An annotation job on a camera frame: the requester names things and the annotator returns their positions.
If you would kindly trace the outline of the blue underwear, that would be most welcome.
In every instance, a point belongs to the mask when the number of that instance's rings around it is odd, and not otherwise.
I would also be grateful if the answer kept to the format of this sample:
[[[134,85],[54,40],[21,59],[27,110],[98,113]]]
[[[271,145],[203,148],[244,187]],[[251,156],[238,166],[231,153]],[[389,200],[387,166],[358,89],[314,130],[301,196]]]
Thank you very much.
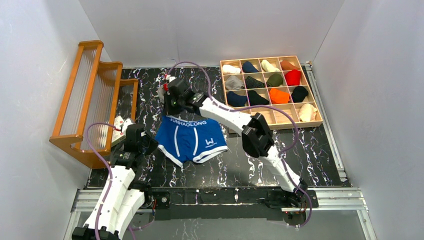
[[[210,118],[187,121],[163,116],[155,140],[158,149],[179,167],[186,162],[203,164],[228,150],[220,124]]]

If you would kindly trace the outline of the orange underwear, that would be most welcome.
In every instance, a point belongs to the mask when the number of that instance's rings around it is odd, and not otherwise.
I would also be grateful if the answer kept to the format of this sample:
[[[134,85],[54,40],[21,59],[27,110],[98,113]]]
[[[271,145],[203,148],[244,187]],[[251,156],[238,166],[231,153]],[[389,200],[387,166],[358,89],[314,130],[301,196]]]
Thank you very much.
[[[271,88],[268,92],[273,105],[288,104],[291,100],[291,95],[286,88]]]

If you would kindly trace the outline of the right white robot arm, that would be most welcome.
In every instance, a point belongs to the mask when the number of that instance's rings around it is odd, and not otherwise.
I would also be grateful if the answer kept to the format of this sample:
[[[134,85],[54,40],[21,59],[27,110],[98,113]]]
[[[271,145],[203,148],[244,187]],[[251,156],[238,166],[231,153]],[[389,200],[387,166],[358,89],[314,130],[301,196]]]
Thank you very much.
[[[186,81],[174,76],[168,75],[165,79],[164,99],[168,113],[175,115],[187,111],[230,128],[241,136],[243,150],[267,166],[282,190],[293,193],[298,199],[307,195],[308,186],[280,157],[273,133],[261,113],[251,115],[242,109],[230,108],[214,97],[194,92]]]

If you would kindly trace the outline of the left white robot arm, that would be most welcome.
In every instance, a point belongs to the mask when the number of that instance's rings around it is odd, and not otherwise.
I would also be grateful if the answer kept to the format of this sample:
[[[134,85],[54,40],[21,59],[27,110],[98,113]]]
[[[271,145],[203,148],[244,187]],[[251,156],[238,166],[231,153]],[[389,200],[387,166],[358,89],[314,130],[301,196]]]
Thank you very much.
[[[107,168],[108,177],[88,219],[83,226],[74,228],[72,240],[121,240],[126,231],[132,232],[130,222],[145,202],[145,194],[130,188],[135,172],[130,167],[111,166],[94,148],[87,144],[100,162]]]

